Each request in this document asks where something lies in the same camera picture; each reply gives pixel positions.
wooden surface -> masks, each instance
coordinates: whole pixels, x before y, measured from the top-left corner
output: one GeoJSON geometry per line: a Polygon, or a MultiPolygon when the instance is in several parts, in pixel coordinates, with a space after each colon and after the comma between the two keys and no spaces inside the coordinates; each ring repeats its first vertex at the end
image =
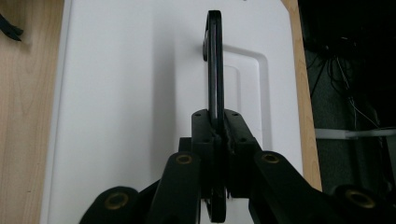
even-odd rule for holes
{"type": "MultiPolygon", "coordinates": [[[[297,0],[290,12],[304,176],[321,189],[297,0]]],[[[9,0],[0,13],[25,30],[0,34],[0,223],[38,223],[64,0],[9,0]]]]}
{"type": "Polygon", "coordinates": [[[290,14],[291,32],[293,35],[304,178],[312,187],[321,190],[318,150],[312,117],[311,97],[309,96],[298,3],[297,0],[282,0],[282,2],[290,14]]]}

electrical wire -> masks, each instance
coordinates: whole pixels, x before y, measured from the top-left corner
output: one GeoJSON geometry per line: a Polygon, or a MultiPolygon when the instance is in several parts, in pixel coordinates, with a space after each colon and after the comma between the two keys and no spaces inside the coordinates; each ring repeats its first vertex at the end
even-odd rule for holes
{"type": "Polygon", "coordinates": [[[334,58],[331,58],[331,60],[330,60],[330,67],[327,68],[328,71],[329,71],[329,77],[330,77],[330,79],[331,79],[332,81],[337,82],[337,83],[339,83],[339,84],[343,84],[343,83],[344,83],[344,80],[338,80],[338,79],[336,79],[336,78],[334,77],[334,71],[333,71],[334,66],[332,65],[332,63],[334,62],[334,59],[335,59],[335,57],[334,57],[334,58]]]}
{"type": "MultiPolygon", "coordinates": [[[[342,77],[343,77],[343,80],[344,80],[345,83],[346,83],[346,90],[349,91],[349,90],[350,90],[350,86],[349,86],[349,83],[348,83],[348,81],[347,81],[347,76],[346,76],[345,73],[344,73],[344,69],[343,69],[343,67],[342,67],[341,64],[340,64],[340,61],[339,61],[339,59],[338,59],[338,56],[335,57],[335,60],[337,61],[338,67],[340,68],[340,71],[341,71],[341,75],[342,75],[342,77]]],[[[362,113],[362,112],[355,106],[355,101],[353,100],[353,97],[352,97],[352,96],[349,97],[349,102],[350,102],[350,104],[352,105],[352,107],[353,107],[354,110],[355,110],[355,116],[356,116],[356,111],[357,111],[357,112],[359,112],[362,116],[364,116],[367,120],[369,120],[372,124],[374,124],[374,126],[375,126],[376,128],[379,128],[379,126],[378,126],[375,122],[373,122],[369,117],[367,117],[364,113],[362,113]]]]}
{"type": "Polygon", "coordinates": [[[341,91],[339,91],[339,90],[334,86],[334,81],[335,81],[335,82],[339,82],[339,83],[342,83],[342,81],[341,81],[341,80],[337,80],[337,79],[335,79],[335,78],[333,77],[332,62],[333,62],[333,58],[331,58],[331,59],[329,60],[329,64],[328,64],[328,66],[327,66],[327,74],[328,74],[328,76],[329,76],[329,78],[330,78],[330,84],[332,85],[332,88],[338,93],[338,95],[340,95],[341,97],[346,97],[345,94],[341,93],[341,91]]]}
{"type": "Polygon", "coordinates": [[[327,61],[323,62],[323,65],[320,67],[320,71],[319,71],[319,73],[318,73],[318,77],[317,77],[317,79],[315,80],[314,87],[312,88],[312,91],[311,91],[311,93],[310,93],[311,99],[312,99],[312,97],[314,96],[315,89],[317,88],[317,85],[318,85],[318,82],[319,82],[319,80],[320,80],[320,77],[321,77],[321,75],[323,74],[323,69],[324,69],[324,67],[326,66],[326,63],[327,63],[327,61]]]}
{"type": "Polygon", "coordinates": [[[318,56],[319,56],[319,54],[317,54],[317,56],[315,56],[315,58],[314,58],[314,60],[312,61],[312,63],[309,64],[309,65],[306,67],[306,70],[310,69],[310,68],[312,67],[312,65],[314,65],[314,63],[317,61],[318,56]]]}

black handle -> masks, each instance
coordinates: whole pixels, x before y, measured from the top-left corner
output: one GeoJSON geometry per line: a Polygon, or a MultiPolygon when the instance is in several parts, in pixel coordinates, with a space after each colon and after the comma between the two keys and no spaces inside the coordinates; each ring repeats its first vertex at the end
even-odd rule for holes
{"type": "Polygon", "coordinates": [[[224,85],[220,11],[211,10],[207,13],[203,54],[209,70],[208,110],[210,122],[213,129],[222,135],[224,130],[224,85]]]}
{"type": "Polygon", "coordinates": [[[0,14],[0,30],[9,38],[21,41],[18,35],[23,33],[23,30],[9,23],[6,18],[0,14]]]}

white board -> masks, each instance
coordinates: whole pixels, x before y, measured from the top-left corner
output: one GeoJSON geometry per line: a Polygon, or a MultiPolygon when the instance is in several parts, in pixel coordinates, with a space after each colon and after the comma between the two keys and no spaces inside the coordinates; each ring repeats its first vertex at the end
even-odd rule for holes
{"type": "MultiPolygon", "coordinates": [[[[207,108],[202,44],[222,14],[225,107],[302,172],[288,11],[279,0],[66,0],[41,223],[78,223],[96,196],[161,177],[207,108]]],[[[202,210],[201,223],[207,223],[202,210]]],[[[226,223],[251,223],[229,200],[226,223]]]]}

